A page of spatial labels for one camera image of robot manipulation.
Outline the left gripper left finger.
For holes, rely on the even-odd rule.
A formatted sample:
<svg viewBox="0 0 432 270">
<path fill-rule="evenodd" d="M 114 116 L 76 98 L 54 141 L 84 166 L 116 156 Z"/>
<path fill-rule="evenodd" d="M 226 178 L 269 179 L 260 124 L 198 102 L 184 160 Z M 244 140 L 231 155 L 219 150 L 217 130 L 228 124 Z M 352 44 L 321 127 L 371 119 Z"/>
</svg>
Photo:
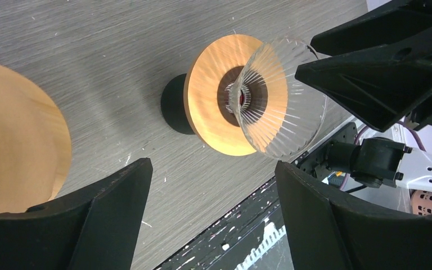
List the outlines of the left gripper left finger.
<svg viewBox="0 0 432 270">
<path fill-rule="evenodd" d="M 130 269 L 152 173 L 141 158 L 23 213 L 1 213 L 0 269 Z"/>
</svg>

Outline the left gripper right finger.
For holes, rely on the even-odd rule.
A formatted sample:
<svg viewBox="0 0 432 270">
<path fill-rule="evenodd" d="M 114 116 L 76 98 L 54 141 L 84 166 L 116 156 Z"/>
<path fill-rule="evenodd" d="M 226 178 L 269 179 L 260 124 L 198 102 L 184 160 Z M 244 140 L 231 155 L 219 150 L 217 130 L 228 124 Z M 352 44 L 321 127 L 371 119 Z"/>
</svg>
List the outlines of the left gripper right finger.
<svg viewBox="0 0 432 270">
<path fill-rule="evenodd" d="M 295 269 L 432 269 L 432 215 L 372 204 L 283 161 L 274 173 Z"/>
</svg>

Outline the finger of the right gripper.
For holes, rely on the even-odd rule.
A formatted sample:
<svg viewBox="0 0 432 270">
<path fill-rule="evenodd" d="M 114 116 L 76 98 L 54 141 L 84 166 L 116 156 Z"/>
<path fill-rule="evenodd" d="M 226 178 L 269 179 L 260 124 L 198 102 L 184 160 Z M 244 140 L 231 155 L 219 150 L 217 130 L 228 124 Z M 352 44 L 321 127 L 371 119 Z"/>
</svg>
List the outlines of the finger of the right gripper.
<svg viewBox="0 0 432 270">
<path fill-rule="evenodd" d="M 393 44 L 432 27 L 432 1 L 388 1 L 315 35 L 310 45 L 329 56 Z"/>
<path fill-rule="evenodd" d="M 385 131 L 424 102 L 432 109 L 432 27 L 390 45 L 300 65 L 295 78 Z"/>
</svg>

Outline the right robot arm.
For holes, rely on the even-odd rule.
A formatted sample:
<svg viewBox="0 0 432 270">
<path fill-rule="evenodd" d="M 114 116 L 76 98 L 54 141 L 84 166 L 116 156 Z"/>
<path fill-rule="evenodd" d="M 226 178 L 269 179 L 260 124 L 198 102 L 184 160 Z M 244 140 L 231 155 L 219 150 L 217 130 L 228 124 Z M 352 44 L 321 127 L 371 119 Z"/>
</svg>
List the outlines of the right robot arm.
<svg viewBox="0 0 432 270">
<path fill-rule="evenodd" d="M 300 65 L 296 80 L 367 128 L 384 132 L 400 120 L 416 131 L 432 126 L 432 1 L 390 1 L 310 44 L 326 58 Z M 367 187 L 432 192 L 432 155 L 386 138 L 331 142 L 324 162 Z"/>
</svg>

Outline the clear glass dripper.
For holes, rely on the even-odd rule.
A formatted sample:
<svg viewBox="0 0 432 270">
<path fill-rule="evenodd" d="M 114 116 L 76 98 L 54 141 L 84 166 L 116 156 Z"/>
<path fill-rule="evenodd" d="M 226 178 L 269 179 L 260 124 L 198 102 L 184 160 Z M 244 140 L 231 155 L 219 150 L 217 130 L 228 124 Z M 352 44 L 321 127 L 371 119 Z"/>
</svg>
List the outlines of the clear glass dripper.
<svg viewBox="0 0 432 270">
<path fill-rule="evenodd" d="M 287 161 L 319 134 L 327 97 L 295 77 L 318 59 L 305 41 L 278 37 L 263 42 L 229 85 L 228 106 L 257 152 Z"/>
</svg>

